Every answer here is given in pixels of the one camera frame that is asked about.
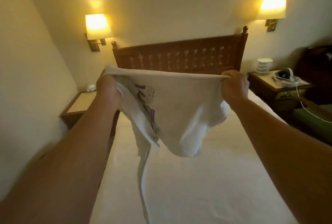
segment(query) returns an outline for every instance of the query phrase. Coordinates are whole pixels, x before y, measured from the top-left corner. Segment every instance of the white cable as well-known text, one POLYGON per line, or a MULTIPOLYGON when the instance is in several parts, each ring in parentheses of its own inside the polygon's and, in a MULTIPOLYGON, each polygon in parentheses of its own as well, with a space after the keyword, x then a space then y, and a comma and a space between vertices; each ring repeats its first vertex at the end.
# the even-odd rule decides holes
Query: white cable
MULTIPOLYGON (((287 81, 291 81, 290 79, 285 79, 285 78, 282 78, 282 77, 276 77, 276 78, 280 78, 280 79, 284 79, 284 80, 287 80, 287 81)), ((298 90, 297 90, 297 85, 295 85, 295 88, 296 88, 297 96, 300 97, 300 94, 298 93, 298 90)), ((326 122, 326 123, 332 123, 332 122, 330 122, 330 121, 326 121, 326 120, 324 120, 324 119, 322 119, 322 118, 316 116, 315 114, 311 113, 309 110, 307 110, 307 109, 304 107, 304 105, 303 105, 303 103, 302 103, 301 101, 300 101, 300 103, 301 103, 303 109, 305 109, 306 112, 310 113, 310 114, 313 115, 314 117, 317 117, 318 119, 320 119, 320 120, 322 120, 322 121, 324 121, 324 122, 326 122)))

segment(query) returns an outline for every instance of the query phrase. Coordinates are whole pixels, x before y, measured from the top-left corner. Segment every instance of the mattress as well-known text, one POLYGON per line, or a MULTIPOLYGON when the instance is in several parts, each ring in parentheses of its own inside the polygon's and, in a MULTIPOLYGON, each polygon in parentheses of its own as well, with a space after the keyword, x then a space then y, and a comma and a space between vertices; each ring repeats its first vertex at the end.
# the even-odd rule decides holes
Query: mattress
MULTIPOLYGON (((249 98, 278 117, 251 91, 249 98)), ((138 163, 131 123, 121 113, 90 224, 145 224, 138 163)), ((297 223, 230 108, 226 121, 206 135, 198 156, 177 157, 162 142, 158 153, 152 149, 145 194, 153 224, 297 223)))

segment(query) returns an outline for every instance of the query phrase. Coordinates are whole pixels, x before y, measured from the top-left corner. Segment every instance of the lampshade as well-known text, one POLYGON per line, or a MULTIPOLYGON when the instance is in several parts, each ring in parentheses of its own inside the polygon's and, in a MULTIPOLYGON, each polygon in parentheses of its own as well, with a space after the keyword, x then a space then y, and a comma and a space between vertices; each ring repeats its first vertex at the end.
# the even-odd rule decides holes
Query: lampshade
POLYGON ((287 0, 263 0, 257 20, 273 20, 286 17, 287 0))
POLYGON ((103 13, 86 15, 85 24, 88 40, 98 40, 113 37, 110 25, 103 13))

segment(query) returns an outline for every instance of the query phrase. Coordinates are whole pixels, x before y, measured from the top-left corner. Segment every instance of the wooden nightstand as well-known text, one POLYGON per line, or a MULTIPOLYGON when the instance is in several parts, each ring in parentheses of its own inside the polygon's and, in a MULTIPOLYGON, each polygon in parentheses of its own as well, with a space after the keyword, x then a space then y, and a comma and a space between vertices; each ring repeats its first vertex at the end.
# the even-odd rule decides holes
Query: wooden nightstand
MULTIPOLYGON (((249 88, 275 112, 292 111, 297 104, 296 88, 283 88, 274 81, 273 72, 275 71, 270 71, 269 75, 257 75, 255 72, 250 72, 248 75, 249 88)), ((312 84, 303 81, 303 84, 297 87, 299 95, 304 96, 311 87, 313 87, 312 84)))
MULTIPOLYGON (((81 116, 85 113, 85 111, 89 108, 92 101, 95 99, 97 92, 80 92, 78 93, 73 100, 69 103, 69 105, 63 110, 60 117, 68 127, 71 129, 81 118, 81 116)), ((110 136, 115 136, 115 128, 117 125, 118 117, 120 111, 118 110, 113 119, 112 123, 112 131, 110 136)))

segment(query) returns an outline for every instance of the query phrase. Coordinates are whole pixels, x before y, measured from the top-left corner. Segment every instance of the wall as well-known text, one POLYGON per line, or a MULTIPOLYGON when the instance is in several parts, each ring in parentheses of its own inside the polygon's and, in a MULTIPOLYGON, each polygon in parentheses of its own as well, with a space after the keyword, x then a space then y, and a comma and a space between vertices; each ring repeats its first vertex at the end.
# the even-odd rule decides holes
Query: wall
POLYGON ((0 201, 37 152, 57 142, 76 84, 32 0, 0 0, 0 201))
POLYGON ((121 47, 233 34, 249 25, 241 71, 257 58, 292 67, 299 48, 322 44, 332 35, 332 0, 288 0, 287 18, 275 32, 252 21, 257 0, 34 0, 79 88, 94 83, 105 63, 114 62, 111 39, 101 52, 84 38, 88 13, 105 12, 121 47))

